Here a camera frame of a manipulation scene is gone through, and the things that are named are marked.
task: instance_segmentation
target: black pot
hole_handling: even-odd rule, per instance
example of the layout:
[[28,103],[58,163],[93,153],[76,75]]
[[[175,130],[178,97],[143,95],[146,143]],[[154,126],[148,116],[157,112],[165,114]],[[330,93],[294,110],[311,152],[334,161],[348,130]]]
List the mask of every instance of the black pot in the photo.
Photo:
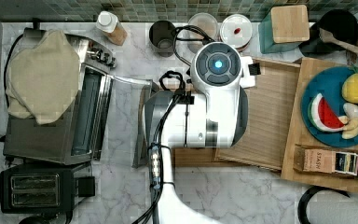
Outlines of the black pot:
[[310,40],[300,44],[304,55],[327,54],[336,50],[344,50],[334,44],[326,44],[319,37],[319,28],[333,33],[340,41],[356,45],[358,41],[358,23],[356,18],[347,10],[335,9],[327,12],[310,27]]

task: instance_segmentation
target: white container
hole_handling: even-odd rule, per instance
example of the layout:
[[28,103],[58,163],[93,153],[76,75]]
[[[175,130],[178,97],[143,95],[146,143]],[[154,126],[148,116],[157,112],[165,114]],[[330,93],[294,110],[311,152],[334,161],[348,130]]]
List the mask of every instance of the white container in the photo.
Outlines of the white container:
[[103,34],[113,44],[122,46],[127,38],[127,32],[121,25],[118,17],[110,12],[102,11],[98,16],[96,23],[98,29],[103,31]]
[[220,40],[237,51],[243,51],[252,38],[252,24],[241,14],[227,17],[220,28]]
[[[191,19],[188,21],[188,24],[198,26],[212,39],[216,39],[217,37],[217,20],[214,18],[214,16],[208,13],[197,13],[196,15],[191,17]],[[198,35],[191,31],[187,31],[186,37],[192,39],[203,38],[201,35]],[[202,48],[203,45],[200,41],[189,41],[187,42],[187,46],[191,50],[191,52],[197,53],[197,51],[199,51],[199,49]]]

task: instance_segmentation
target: small box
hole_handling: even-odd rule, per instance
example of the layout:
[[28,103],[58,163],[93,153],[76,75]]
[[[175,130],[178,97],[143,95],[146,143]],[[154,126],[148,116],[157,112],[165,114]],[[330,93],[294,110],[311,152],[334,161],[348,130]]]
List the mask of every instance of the small box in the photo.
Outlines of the small box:
[[357,175],[358,155],[351,152],[297,147],[294,169],[331,175]]
[[258,25],[262,53],[285,52],[310,39],[307,7],[273,7]]

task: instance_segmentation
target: black mug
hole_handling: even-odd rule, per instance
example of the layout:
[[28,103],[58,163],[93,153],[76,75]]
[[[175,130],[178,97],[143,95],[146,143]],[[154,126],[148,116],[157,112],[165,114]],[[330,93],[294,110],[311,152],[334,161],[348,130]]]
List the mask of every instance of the black mug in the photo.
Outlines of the black mug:
[[156,21],[149,30],[152,49],[162,57],[173,55],[173,34],[175,26],[170,21]]

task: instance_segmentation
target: white lid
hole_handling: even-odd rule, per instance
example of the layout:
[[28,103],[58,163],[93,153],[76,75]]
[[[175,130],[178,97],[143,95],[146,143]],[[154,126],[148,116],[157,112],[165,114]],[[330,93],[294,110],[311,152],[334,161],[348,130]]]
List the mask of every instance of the white lid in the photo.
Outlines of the white lid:
[[[210,36],[212,39],[217,36],[217,20],[208,13],[197,13],[188,21],[189,25],[195,25],[201,28],[205,33]],[[197,35],[194,32],[189,32],[191,38],[200,38],[200,35]]]
[[116,15],[107,11],[102,11],[98,16],[96,26],[98,29],[102,31],[111,33],[115,30],[117,22],[118,22],[118,18]]
[[227,17],[220,28],[220,38],[233,48],[240,48],[249,43],[252,37],[252,24],[241,14]]

